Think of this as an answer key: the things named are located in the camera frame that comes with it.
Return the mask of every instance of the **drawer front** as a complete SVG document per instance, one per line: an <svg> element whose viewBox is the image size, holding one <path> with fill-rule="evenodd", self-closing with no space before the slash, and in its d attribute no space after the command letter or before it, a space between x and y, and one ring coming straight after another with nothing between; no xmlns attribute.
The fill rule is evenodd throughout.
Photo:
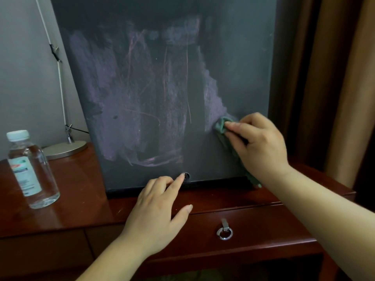
<svg viewBox="0 0 375 281"><path fill-rule="evenodd" d="M223 218L233 231L232 238L225 241L216 234L222 227ZM124 224L119 224L86 229L96 257L119 236L123 227ZM194 214L176 238L148 261L186 259L221 251L247 251L309 241L313 241L309 232L283 205Z"/></svg>
<svg viewBox="0 0 375 281"><path fill-rule="evenodd" d="M0 278L88 266L93 257L83 230L0 239Z"/></svg>

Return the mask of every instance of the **bottle base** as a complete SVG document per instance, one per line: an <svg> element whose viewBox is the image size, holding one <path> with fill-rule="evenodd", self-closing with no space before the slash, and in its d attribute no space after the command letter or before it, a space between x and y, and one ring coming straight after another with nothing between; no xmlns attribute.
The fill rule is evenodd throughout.
<svg viewBox="0 0 375 281"><path fill-rule="evenodd" d="M56 193L55 195L52 195L48 198L44 198L38 202L35 202L33 204L30 204L30 208L32 209L39 209L39 208L43 208L43 207L46 207L48 205L51 205L52 203L54 203L57 199L59 199L60 197L60 192Z"/></svg>

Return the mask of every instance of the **white bottle cap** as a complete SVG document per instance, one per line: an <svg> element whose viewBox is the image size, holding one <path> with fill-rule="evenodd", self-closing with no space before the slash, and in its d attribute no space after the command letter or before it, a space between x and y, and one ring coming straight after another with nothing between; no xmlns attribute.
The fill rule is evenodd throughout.
<svg viewBox="0 0 375 281"><path fill-rule="evenodd" d="M6 136L11 142L22 141L30 138L29 132L27 130L8 132Z"/></svg>

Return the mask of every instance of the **clear liquid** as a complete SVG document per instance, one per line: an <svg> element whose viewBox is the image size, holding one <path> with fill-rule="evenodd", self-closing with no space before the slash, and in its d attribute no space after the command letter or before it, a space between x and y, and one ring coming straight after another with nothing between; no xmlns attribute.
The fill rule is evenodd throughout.
<svg viewBox="0 0 375 281"><path fill-rule="evenodd" d="M55 179L40 147L29 140L12 142L8 158L28 157L34 169L42 190L34 195L25 197L33 209L43 208L54 203L60 197Z"/></svg>

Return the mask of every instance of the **round metal lamp base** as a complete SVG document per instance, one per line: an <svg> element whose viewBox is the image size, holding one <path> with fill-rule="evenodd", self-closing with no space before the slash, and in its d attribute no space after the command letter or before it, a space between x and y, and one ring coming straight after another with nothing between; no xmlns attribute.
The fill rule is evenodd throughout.
<svg viewBox="0 0 375 281"><path fill-rule="evenodd" d="M85 141L74 141L73 143L60 143L43 149L47 160L55 160L79 153L87 148Z"/></svg>

